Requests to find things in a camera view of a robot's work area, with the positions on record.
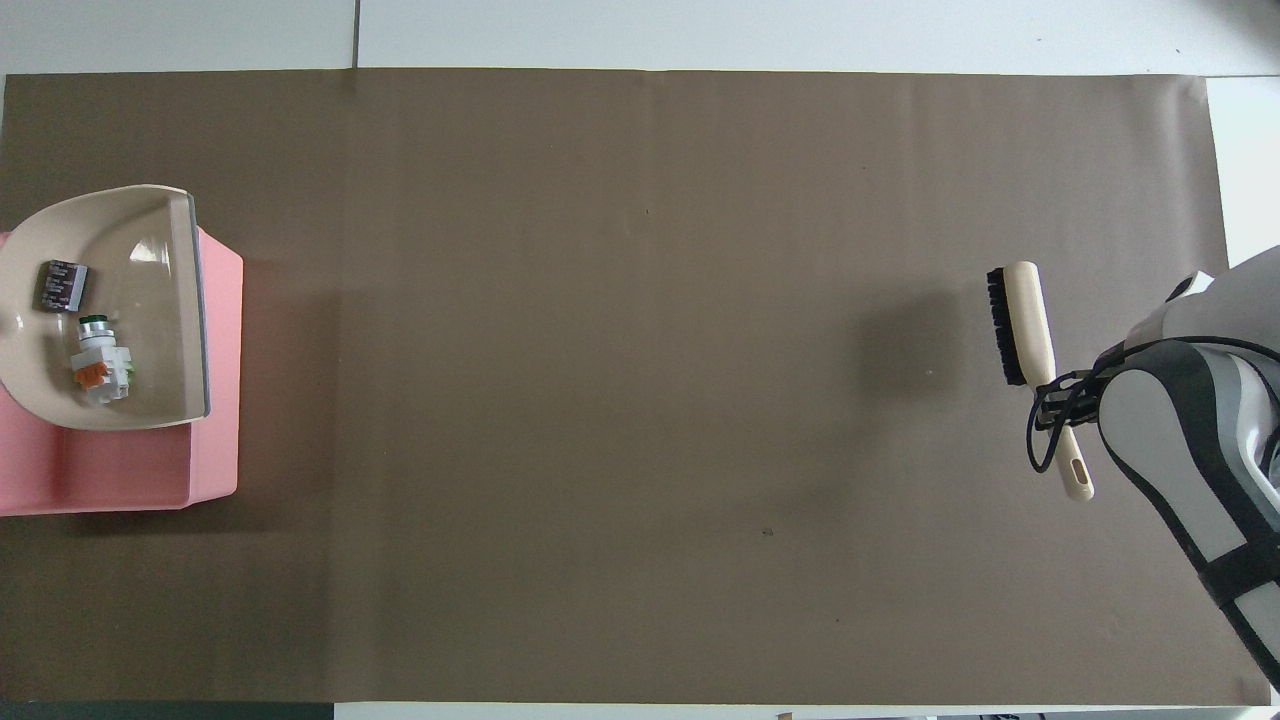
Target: brown paper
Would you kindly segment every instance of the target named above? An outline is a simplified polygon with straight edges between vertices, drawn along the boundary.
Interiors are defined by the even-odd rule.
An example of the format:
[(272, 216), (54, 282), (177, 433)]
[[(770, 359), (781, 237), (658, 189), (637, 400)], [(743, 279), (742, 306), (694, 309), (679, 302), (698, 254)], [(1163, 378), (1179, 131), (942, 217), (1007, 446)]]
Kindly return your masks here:
[(1204, 703), (1258, 671), (1064, 368), (1225, 266), (1204, 85), (564, 70), (14, 77), (0, 225), (104, 187), (243, 255), (239, 491), (0, 520), (24, 698)]

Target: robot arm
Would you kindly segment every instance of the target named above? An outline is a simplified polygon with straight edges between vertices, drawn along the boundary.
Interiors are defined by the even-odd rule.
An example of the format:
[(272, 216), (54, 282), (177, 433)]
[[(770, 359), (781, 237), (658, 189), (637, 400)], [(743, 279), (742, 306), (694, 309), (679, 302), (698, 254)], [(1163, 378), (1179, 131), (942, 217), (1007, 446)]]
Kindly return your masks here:
[(1098, 413), (1111, 459), (1160, 512), (1272, 684), (1280, 684), (1277, 419), (1272, 388), (1253, 365), (1184, 342), (1128, 359)]
[[(1028, 268), (1034, 282), (1012, 282)], [(1280, 247), (1216, 279), (1187, 278), (1091, 370), (1052, 382), (1032, 379), (1052, 366), (1034, 265), (997, 268), (988, 283), (1006, 379), (1036, 389), (1032, 466), (1044, 471), (1071, 427), (1098, 423), (1111, 459), (1280, 687)], [(1034, 430), (1050, 436), (1042, 460)]]

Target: dustpan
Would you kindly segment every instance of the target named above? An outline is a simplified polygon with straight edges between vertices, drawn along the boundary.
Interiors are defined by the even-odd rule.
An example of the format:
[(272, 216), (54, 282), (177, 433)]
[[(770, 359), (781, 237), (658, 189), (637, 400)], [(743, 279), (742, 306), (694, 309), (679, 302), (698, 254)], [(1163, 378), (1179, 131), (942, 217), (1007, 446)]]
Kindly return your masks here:
[[(45, 264), (90, 268), (81, 309), (40, 302)], [(0, 245), (0, 515), (184, 507), (236, 489), (243, 261), (186, 191), (131, 186), (36, 213)], [(76, 384), (77, 318), (133, 355), (127, 398)]]

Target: black bristles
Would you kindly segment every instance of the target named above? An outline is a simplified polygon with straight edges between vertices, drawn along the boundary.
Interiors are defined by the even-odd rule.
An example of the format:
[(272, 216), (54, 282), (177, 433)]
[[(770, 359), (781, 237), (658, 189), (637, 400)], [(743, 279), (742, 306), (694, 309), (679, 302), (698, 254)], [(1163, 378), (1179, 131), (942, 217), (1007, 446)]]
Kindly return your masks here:
[(991, 296), (991, 322), (996, 324), (996, 348), (1000, 350), (1000, 364), (1005, 368), (1005, 382), (1024, 386), (1027, 377), (1018, 363), (1018, 343), (1014, 342), (1014, 320), (1009, 316), (1004, 268), (987, 273), (987, 295)]

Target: brush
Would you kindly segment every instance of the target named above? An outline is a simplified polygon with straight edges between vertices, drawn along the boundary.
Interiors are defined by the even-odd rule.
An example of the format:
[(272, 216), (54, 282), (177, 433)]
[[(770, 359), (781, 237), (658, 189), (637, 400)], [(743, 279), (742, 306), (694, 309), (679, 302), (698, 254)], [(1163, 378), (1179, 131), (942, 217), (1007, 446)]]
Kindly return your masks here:
[[(987, 273), (987, 295), (1005, 380), (1011, 386), (1030, 386), (1032, 389), (1053, 382), (1057, 363), (1053, 360), (1039, 268), (1027, 261), (996, 268)], [(1062, 475), (1068, 497), (1080, 501), (1093, 497), (1093, 480), (1070, 427), (1062, 427), (1053, 462)]]

